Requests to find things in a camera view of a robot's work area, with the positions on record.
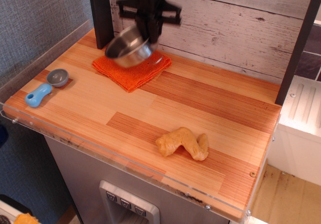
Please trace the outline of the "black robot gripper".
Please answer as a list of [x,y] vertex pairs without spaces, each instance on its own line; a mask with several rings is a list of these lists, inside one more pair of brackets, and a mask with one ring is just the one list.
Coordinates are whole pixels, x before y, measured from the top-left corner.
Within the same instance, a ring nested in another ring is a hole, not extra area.
[[158,38],[162,34],[163,22],[181,23],[182,8],[166,0],[117,0],[120,16],[135,18],[136,26],[144,40],[149,39],[150,46],[156,50]]

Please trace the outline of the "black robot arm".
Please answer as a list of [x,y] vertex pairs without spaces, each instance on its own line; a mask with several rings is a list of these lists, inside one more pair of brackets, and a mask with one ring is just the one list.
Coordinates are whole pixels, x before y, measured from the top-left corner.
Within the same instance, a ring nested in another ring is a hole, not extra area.
[[164,23],[181,24],[182,8],[166,0],[117,0],[119,15],[135,19],[142,38],[155,50]]

